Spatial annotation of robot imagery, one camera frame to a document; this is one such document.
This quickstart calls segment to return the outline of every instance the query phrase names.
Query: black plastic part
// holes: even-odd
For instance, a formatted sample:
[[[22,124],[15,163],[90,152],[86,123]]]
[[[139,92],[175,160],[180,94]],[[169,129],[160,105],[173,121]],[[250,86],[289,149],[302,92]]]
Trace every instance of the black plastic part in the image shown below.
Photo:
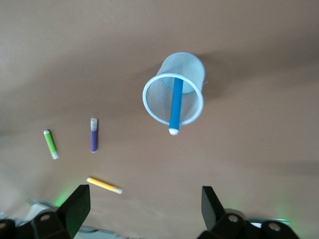
[[[39,214],[32,221],[37,239],[72,239],[55,212]]]
[[[89,185],[80,185],[56,212],[42,211],[17,228],[12,220],[0,220],[0,239],[72,239],[90,208]]]
[[[90,209],[89,185],[80,185],[56,212],[63,226],[74,238]]]
[[[229,220],[230,216],[236,217],[237,221],[232,222]],[[222,238],[236,239],[244,226],[245,221],[239,215],[233,213],[224,214],[211,232],[213,235],[218,235]]]
[[[202,188],[201,213],[208,231],[211,231],[216,222],[226,213],[213,188],[210,186],[203,186]]]
[[[0,239],[10,238],[15,234],[15,222],[10,219],[0,220]]]
[[[34,232],[31,222],[28,222],[15,229],[15,239],[34,239]]]
[[[275,223],[280,227],[279,231],[275,231],[269,227],[269,224]],[[299,239],[299,237],[294,233],[294,231],[288,227],[286,224],[266,221],[261,225],[262,234],[267,236],[269,239]]]
[[[212,187],[202,189],[201,210],[207,231],[198,239],[299,239],[289,226],[278,221],[265,221],[260,229],[236,213],[226,213]],[[271,223],[280,229],[271,228]]]

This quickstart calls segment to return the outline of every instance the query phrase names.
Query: screw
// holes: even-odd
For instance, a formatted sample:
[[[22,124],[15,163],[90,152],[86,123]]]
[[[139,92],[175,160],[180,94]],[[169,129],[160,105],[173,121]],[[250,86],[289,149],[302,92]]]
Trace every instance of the screw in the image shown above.
[[[279,232],[281,230],[280,226],[278,226],[276,223],[269,223],[268,225],[271,230]]]
[[[230,215],[228,217],[229,221],[233,222],[233,223],[236,223],[238,222],[238,218],[235,216],[235,215]]]
[[[46,214],[40,218],[40,221],[45,221],[45,220],[48,220],[49,218],[50,218],[50,215]]]

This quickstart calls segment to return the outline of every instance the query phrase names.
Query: blue marker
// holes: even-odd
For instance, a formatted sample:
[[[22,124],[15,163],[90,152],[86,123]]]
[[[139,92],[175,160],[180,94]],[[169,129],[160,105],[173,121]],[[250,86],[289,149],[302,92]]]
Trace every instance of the blue marker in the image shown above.
[[[98,120],[91,118],[91,152],[98,149]]]
[[[183,95],[183,80],[174,79],[173,99],[171,102],[171,112],[168,131],[171,135],[177,135],[180,123],[181,97]]]

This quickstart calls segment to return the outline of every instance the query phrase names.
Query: light blue mesh cup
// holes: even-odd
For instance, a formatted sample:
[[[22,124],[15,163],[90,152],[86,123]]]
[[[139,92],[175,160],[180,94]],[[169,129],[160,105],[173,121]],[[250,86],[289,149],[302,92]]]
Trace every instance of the light blue mesh cup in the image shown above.
[[[174,53],[164,60],[156,76],[144,87],[143,103],[153,118],[169,124],[175,78],[183,80],[180,125],[189,124],[202,112],[205,78],[204,65],[190,53]]]

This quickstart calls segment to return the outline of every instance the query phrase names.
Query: green marker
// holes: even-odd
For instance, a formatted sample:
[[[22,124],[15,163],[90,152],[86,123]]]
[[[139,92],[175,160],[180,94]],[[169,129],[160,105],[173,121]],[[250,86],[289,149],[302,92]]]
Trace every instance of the green marker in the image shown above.
[[[46,143],[48,144],[52,158],[57,159],[59,155],[58,155],[58,152],[56,151],[56,147],[55,147],[51,132],[48,129],[46,129],[43,132],[43,134],[44,134]]]

